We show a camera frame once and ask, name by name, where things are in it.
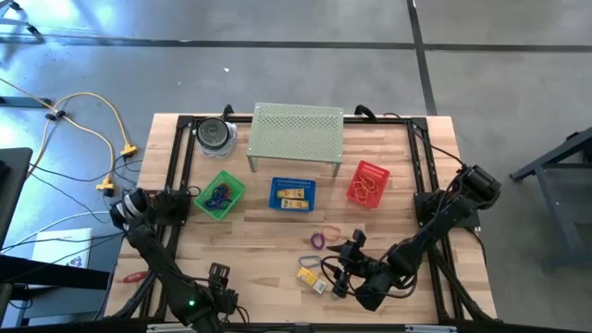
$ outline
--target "green perforated shelf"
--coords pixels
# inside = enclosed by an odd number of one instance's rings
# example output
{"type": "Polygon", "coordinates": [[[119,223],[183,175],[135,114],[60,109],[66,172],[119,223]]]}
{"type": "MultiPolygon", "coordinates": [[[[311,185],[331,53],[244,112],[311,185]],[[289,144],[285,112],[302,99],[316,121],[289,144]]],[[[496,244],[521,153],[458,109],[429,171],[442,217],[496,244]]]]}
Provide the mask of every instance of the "green perforated shelf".
{"type": "Polygon", "coordinates": [[[343,109],[340,107],[257,103],[249,139],[253,157],[333,163],[343,155],[343,109]]]}

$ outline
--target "blue basket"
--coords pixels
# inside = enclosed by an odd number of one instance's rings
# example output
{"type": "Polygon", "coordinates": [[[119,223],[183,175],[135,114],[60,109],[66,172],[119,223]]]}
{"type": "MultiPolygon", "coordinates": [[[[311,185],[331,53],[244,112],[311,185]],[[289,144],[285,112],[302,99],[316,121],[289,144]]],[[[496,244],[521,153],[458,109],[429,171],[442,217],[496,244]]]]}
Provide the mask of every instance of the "blue basket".
{"type": "Polygon", "coordinates": [[[291,212],[312,212],[315,209],[315,189],[314,180],[308,179],[284,179],[274,177],[271,180],[271,193],[269,193],[269,208],[291,212]],[[304,200],[308,201],[308,209],[282,208],[281,199],[277,197],[279,190],[284,189],[304,189],[304,200]]]}

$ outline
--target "yellow connector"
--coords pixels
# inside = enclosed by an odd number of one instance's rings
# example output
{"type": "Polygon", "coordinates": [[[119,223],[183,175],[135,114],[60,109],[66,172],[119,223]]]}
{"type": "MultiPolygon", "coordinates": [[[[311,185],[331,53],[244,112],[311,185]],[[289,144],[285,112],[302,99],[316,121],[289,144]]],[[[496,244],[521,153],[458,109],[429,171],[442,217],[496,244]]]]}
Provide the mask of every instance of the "yellow connector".
{"type": "Polygon", "coordinates": [[[134,156],[136,153],[138,153],[138,147],[129,143],[121,151],[121,154],[127,157],[134,156]]]}
{"type": "Polygon", "coordinates": [[[98,191],[109,191],[109,190],[114,190],[115,189],[115,185],[113,185],[113,183],[111,182],[111,179],[109,178],[105,178],[103,179],[103,183],[98,184],[96,186],[96,189],[98,191]]]}

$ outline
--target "purple rubber band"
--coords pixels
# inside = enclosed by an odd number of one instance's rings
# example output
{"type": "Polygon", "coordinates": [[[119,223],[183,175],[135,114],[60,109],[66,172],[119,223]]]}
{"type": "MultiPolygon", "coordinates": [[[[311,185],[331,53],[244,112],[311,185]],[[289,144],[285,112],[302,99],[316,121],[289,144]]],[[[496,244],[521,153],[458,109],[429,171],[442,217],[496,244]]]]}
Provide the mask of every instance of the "purple rubber band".
{"type": "Polygon", "coordinates": [[[313,245],[313,247],[315,249],[317,249],[317,250],[323,250],[323,248],[325,247],[325,236],[323,236],[322,233],[315,232],[313,234],[313,236],[311,236],[311,244],[313,245]],[[320,245],[317,245],[315,243],[315,239],[316,238],[320,238],[321,239],[321,244],[320,245]]]}

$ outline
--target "yellow box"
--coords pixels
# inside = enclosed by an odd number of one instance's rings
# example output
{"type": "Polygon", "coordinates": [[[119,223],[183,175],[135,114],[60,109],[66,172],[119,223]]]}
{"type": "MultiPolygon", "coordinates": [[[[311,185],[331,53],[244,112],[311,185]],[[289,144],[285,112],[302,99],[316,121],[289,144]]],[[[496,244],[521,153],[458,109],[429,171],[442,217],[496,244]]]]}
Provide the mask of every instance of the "yellow box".
{"type": "Polygon", "coordinates": [[[281,207],[292,209],[308,209],[308,202],[306,200],[282,199],[281,207]]]}
{"type": "Polygon", "coordinates": [[[304,199],[304,189],[278,190],[277,197],[282,199],[304,199]]]}
{"type": "Polygon", "coordinates": [[[323,293],[323,291],[325,291],[325,288],[327,287],[327,284],[325,283],[325,281],[318,278],[315,275],[315,273],[309,271],[308,269],[306,269],[304,267],[302,267],[300,269],[300,271],[298,271],[296,278],[299,278],[304,283],[306,283],[307,285],[312,287],[314,289],[314,291],[316,291],[320,294],[323,293]]]}

